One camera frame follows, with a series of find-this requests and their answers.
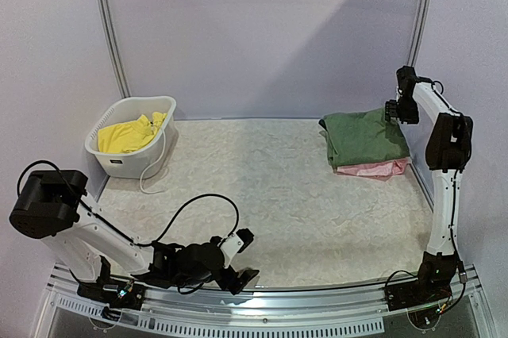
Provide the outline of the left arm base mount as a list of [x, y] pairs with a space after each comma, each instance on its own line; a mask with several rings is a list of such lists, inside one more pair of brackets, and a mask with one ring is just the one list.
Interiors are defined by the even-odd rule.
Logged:
[[77, 294], [82, 298], [103, 303], [105, 306], [100, 316], [108, 321], [119, 321], [123, 309], [139, 311], [143, 305], [147, 287], [136, 283], [132, 278], [127, 281], [111, 278], [110, 263], [101, 255], [100, 264], [100, 272], [94, 282], [81, 281], [71, 272], [79, 284]]

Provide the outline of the green sleeveless shirt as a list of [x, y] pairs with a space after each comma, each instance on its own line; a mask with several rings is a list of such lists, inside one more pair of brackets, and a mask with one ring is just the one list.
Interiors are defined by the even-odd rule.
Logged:
[[329, 165], [382, 163], [410, 156], [406, 139], [396, 121], [385, 118], [385, 109], [358, 113], [331, 113], [318, 122], [326, 141]]

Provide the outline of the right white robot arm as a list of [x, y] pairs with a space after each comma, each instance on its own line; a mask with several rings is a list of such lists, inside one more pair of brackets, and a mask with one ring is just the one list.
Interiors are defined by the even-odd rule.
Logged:
[[410, 296], [426, 303], [440, 292], [441, 282], [450, 280], [456, 272], [464, 273], [456, 245], [456, 222], [460, 182], [472, 154], [473, 121], [454, 109], [431, 79], [402, 74], [397, 98], [385, 104], [385, 119], [416, 125], [421, 109], [433, 122], [425, 148], [425, 162], [432, 172], [433, 220]]

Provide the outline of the yellow garment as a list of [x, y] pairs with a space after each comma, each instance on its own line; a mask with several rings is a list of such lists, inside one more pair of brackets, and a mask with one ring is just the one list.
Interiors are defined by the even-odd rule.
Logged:
[[136, 120], [99, 129], [98, 150], [108, 154], [138, 151], [152, 142], [166, 117], [166, 113], [153, 112], [151, 119], [142, 114]]

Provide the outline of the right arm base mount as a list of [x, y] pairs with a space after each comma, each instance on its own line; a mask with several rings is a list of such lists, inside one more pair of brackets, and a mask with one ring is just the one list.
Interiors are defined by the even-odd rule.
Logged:
[[383, 292], [390, 311], [405, 309], [409, 322], [417, 329], [429, 330], [437, 326], [441, 316], [462, 299], [461, 290], [457, 299], [453, 298], [451, 281], [459, 275], [460, 283], [468, 280], [464, 262], [457, 252], [451, 255], [423, 254], [417, 274], [406, 272], [410, 281], [393, 283], [401, 271], [391, 274], [384, 283]]

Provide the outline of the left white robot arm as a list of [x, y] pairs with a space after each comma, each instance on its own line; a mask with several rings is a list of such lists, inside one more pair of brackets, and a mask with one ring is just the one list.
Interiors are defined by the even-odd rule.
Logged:
[[105, 219], [86, 184], [81, 171], [24, 171], [9, 220], [22, 235], [52, 249], [100, 301], [112, 301], [118, 293], [110, 278], [112, 261], [133, 279], [162, 289], [215, 282], [221, 290], [238, 294], [258, 276], [256, 269], [236, 271], [231, 265], [254, 241], [249, 229], [234, 227], [225, 237], [187, 246], [164, 244], [160, 238], [142, 243]]

